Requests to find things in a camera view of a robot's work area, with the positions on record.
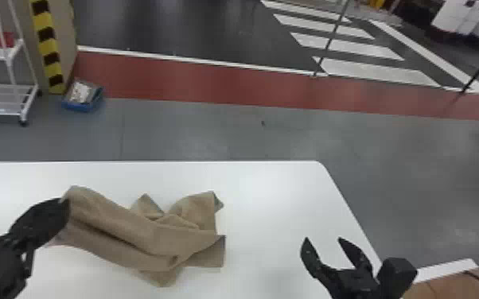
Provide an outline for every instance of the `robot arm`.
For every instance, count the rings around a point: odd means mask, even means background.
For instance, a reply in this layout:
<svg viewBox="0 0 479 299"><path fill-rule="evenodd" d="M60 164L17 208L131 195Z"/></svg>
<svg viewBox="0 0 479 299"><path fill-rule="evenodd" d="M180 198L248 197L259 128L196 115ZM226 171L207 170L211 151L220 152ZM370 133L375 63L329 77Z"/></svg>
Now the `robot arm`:
<svg viewBox="0 0 479 299"><path fill-rule="evenodd" d="M301 247L306 269L333 299L399 299L418 274L406 259L387 258L374 278L372 264L364 252L343 238L338 242L355 269L337 270L323 264L308 238Z"/></svg>
<svg viewBox="0 0 479 299"><path fill-rule="evenodd" d="M24 289L35 250L65 227L69 213L68 200L46 200L32 206L0 236L0 299L13 299Z"/></svg>

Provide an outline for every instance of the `gray floor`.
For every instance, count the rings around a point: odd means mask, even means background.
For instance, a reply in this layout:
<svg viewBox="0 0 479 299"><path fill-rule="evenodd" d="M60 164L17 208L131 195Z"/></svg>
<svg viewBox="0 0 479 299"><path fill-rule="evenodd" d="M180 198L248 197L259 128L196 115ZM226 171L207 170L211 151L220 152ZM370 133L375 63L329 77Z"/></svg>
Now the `gray floor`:
<svg viewBox="0 0 479 299"><path fill-rule="evenodd" d="M123 99L86 115L54 100L28 128L0 123L0 161L314 159L381 258L479 264L479 122Z"/></svg>

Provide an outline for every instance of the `beige towel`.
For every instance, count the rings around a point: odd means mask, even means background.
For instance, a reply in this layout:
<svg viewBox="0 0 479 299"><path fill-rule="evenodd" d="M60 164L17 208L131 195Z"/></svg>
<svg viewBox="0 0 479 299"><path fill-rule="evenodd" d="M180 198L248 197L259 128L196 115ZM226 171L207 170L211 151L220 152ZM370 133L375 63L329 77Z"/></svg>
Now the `beige towel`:
<svg viewBox="0 0 479 299"><path fill-rule="evenodd" d="M167 213L146 194L131 210L84 187L73 186L64 197L71 216L54 245L87 250L159 286L174 283L183 266L223 266L224 236L215 221L223 205L213 192L182 198Z"/></svg>

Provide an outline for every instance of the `blue tray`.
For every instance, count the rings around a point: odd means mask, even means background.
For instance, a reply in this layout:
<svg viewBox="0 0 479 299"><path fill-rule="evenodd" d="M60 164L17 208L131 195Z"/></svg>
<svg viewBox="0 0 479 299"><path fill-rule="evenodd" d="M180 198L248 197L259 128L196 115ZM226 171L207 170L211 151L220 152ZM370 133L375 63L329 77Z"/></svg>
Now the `blue tray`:
<svg viewBox="0 0 479 299"><path fill-rule="evenodd" d="M63 107L65 107L66 109L73 111L91 112L95 110L101 102L103 102L103 88L99 87L97 88L95 96L90 103L74 103L63 100L61 101L61 105L63 105Z"/></svg>

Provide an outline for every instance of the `red floor stripe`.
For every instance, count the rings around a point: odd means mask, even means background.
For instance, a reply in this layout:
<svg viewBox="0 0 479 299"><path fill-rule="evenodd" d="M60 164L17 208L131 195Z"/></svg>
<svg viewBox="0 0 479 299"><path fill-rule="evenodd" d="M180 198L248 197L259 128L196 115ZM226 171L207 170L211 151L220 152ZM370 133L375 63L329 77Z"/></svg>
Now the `red floor stripe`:
<svg viewBox="0 0 479 299"><path fill-rule="evenodd" d="M479 95L439 88L80 52L75 76L108 97L479 120Z"/></svg>

